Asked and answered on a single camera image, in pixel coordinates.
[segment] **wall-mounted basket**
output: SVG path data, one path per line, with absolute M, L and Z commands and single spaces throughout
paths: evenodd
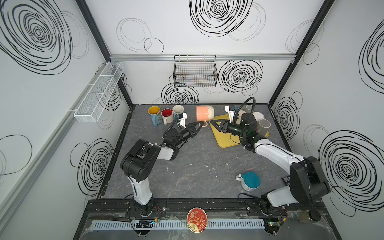
M 102 68 L 101 74 L 73 115 L 79 122 L 99 121 L 124 70 L 122 62 L 108 62 Z
M 175 55 L 173 81 L 175 87 L 215 87 L 218 73 L 215 55 Z

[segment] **black wire basket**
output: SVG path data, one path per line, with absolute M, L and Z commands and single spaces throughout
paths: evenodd
M 218 73 L 215 55 L 175 55 L 174 59 L 175 87 L 216 87 Z

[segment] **white jar with blue lid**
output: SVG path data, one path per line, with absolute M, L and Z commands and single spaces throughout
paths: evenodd
M 260 178 L 254 172 L 247 172 L 246 174 L 239 174 L 236 180 L 241 182 L 244 190 L 251 192 L 260 186 Z

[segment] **black lid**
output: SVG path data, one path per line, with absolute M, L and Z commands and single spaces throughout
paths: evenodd
M 315 222 L 318 222 L 321 220 L 321 215 L 319 214 L 318 211 L 316 210 L 309 210 L 309 216 L 310 216 L 310 219 L 315 221 Z

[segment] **orange mug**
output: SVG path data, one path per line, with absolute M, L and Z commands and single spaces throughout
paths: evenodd
M 198 122 L 203 121 L 206 127 L 207 121 L 212 120 L 215 117 L 215 111 L 212 106 L 196 106 L 196 119 Z

